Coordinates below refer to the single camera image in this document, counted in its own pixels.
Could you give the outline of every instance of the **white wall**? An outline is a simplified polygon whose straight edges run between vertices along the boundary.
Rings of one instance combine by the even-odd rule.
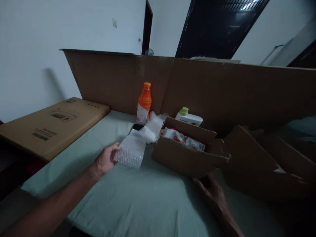
[[[232,59],[261,64],[274,46],[295,37],[315,14],[314,0],[270,0]]]
[[[145,0],[0,1],[0,120],[81,97],[58,50],[139,54],[144,17]]]
[[[316,16],[289,42],[288,45],[269,64],[271,66],[288,66],[308,46],[316,40]]]
[[[148,0],[153,12],[149,47],[156,56],[174,57],[191,0]]]

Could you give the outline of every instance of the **plastic bottle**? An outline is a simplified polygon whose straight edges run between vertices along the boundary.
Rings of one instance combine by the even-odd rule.
[[[189,109],[187,107],[183,107],[176,116],[176,120],[193,124],[195,126],[200,126],[200,124],[203,122],[203,119],[199,116],[192,115],[188,113]]]
[[[143,91],[138,98],[136,121],[142,125],[147,121],[151,106],[150,86],[151,84],[149,82],[145,82]]]

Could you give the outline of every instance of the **mattress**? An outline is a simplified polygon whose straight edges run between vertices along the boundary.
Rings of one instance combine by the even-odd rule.
[[[48,197],[89,166],[105,146],[121,142],[135,121],[135,116],[111,111],[21,189],[40,199]],[[146,146],[139,169],[117,164],[104,175],[68,220],[92,236],[221,236],[198,188],[153,161],[153,145]],[[283,235],[265,204],[229,188],[220,171],[214,177],[246,236]]]

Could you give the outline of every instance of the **light switch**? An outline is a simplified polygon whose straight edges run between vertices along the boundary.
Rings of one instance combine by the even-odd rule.
[[[113,20],[113,25],[114,25],[114,27],[118,27],[118,22],[114,19],[114,18],[112,18],[112,20]]]

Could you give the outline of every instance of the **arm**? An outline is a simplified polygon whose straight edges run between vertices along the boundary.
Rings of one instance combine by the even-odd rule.
[[[199,186],[205,197],[206,203],[220,222],[226,236],[244,236],[230,212],[222,187],[208,175],[211,187],[206,189],[198,179],[193,181]]]
[[[51,235],[102,175],[114,167],[113,158],[117,150],[118,143],[104,148],[79,177],[37,205],[1,236]]]

